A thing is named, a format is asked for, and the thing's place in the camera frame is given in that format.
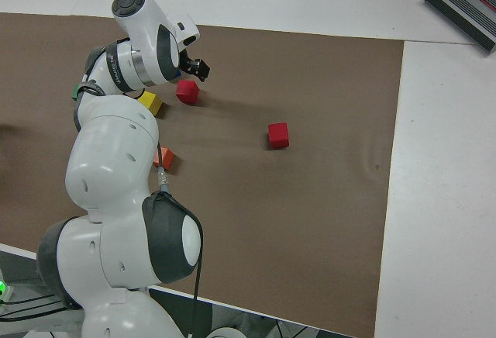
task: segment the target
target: yellow block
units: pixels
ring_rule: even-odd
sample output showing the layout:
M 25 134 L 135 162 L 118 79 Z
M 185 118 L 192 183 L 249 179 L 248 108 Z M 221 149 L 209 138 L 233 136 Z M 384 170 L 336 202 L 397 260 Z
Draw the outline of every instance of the yellow block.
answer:
M 162 100 L 153 92 L 148 91 L 145 91 L 143 95 L 138 98 L 138 101 L 147 107 L 154 116 L 157 115 L 157 112 L 162 105 Z

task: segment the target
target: orange cube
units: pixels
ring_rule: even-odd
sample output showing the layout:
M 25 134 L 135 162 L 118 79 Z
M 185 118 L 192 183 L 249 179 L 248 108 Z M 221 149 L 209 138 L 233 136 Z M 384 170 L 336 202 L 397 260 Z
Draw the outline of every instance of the orange cube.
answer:
M 171 164 L 172 160 L 174 159 L 174 154 L 172 151 L 166 147 L 160 147 L 162 150 L 162 166 L 164 166 L 164 169 L 167 170 Z M 155 152 L 155 158 L 153 159 L 153 164 L 158 167 L 158 151 Z

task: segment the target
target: white round object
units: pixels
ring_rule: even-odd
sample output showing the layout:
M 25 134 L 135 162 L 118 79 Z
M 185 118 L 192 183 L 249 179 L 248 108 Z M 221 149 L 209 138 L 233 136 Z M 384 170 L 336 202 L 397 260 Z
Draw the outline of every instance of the white round object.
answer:
M 219 328 L 211 332 L 207 338 L 246 338 L 246 336 L 233 328 Z
M 182 235 L 184 255 L 186 256 L 188 263 L 191 266 L 194 266 L 200 255 L 200 246 L 202 242 L 200 230 L 195 221 L 189 216 L 184 217 Z

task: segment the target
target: brown mat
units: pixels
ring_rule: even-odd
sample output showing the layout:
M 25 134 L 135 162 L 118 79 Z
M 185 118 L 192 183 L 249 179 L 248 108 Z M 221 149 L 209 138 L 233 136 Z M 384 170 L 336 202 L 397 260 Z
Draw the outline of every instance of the brown mat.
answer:
M 201 296 L 372 337 L 403 42 L 201 33 L 199 104 L 154 89 L 172 192 L 204 226 Z M 0 242 L 36 251 L 84 214 L 64 188 L 71 92 L 89 50 L 123 36 L 112 19 L 0 14 Z M 267 147 L 272 122 L 288 123 L 289 148 Z

